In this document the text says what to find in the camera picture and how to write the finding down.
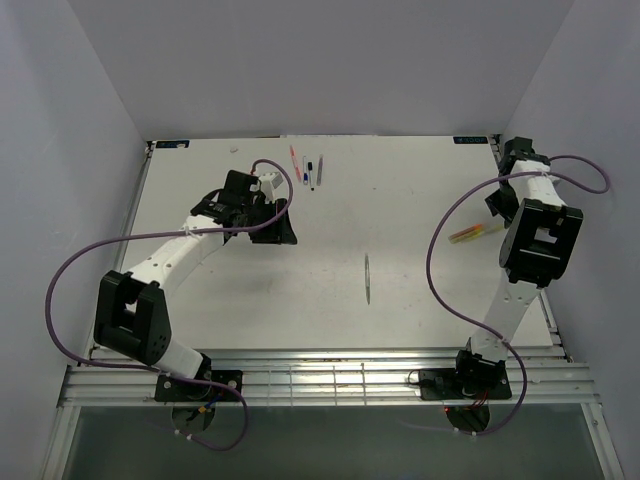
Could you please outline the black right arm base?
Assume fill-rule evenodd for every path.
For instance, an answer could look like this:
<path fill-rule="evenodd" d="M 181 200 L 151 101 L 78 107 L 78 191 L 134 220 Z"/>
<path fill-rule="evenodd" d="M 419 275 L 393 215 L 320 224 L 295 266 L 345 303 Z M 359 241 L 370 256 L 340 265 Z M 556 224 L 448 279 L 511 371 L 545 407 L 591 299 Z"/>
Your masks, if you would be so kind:
<path fill-rule="evenodd" d="M 509 400 L 512 391 L 506 377 L 489 387 L 463 380 L 454 368 L 420 369 L 417 383 L 422 400 Z"/>

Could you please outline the green gel pen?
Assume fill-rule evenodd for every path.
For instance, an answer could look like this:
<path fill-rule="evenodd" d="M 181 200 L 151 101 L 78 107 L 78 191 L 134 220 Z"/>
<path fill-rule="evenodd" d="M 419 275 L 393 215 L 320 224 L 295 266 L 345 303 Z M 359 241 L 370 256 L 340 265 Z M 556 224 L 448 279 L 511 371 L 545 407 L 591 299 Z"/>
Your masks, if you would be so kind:
<path fill-rule="evenodd" d="M 367 305 L 371 304 L 371 272 L 370 259 L 368 253 L 364 255 L 364 287 Z"/>

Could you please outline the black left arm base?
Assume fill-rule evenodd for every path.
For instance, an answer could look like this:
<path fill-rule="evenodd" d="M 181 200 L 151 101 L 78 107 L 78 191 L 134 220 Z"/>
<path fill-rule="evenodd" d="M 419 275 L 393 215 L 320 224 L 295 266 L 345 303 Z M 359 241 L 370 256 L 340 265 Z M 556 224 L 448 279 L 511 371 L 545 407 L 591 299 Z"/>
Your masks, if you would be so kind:
<path fill-rule="evenodd" d="M 206 385 L 179 381 L 168 375 L 160 375 L 154 392 L 154 400 L 163 403 L 209 403 L 238 402 L 238 397 L 220 387 L 211 386 L 211 382 L 226 385 L 238 393 L 242 392 L 242 370 L 212 370 L 209 377 L 202 378 Z"/>

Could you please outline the yellow gel pen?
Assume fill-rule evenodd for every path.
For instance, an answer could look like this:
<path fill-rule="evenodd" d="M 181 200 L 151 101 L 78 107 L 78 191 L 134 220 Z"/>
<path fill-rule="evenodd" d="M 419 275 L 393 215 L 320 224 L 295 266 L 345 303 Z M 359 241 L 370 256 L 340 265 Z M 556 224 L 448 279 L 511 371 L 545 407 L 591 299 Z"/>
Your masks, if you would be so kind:
<path fill-rule="evenodd" d="M 506 230 L 507 227 L 503 223 L 496 223 L 494 225 L 486 225 L 482 228 L 483 234 L 493 234 Z"/>

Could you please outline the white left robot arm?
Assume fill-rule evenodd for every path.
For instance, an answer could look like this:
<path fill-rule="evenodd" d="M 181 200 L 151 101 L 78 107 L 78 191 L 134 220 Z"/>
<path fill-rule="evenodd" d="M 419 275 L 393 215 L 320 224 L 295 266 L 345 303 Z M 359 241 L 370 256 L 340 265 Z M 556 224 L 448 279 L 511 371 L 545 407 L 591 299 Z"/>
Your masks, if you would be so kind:
<path fill-rule="evenodd" d="M 209 358 L 176 340 L 168 300 L 193 271 L 228 241 L 245 233 L 254 244 L 294 245 L 288 209 L 279 198 L 291 178 L 280 167 L 261 175 L 228 172 L 222 188 L 205 195 L 189 212 L 177 236 L 125 272 L 110 271 L 99 285 L 95 342 L 163 373 L 178 376 L 190 399 L 212 387 Z"/>

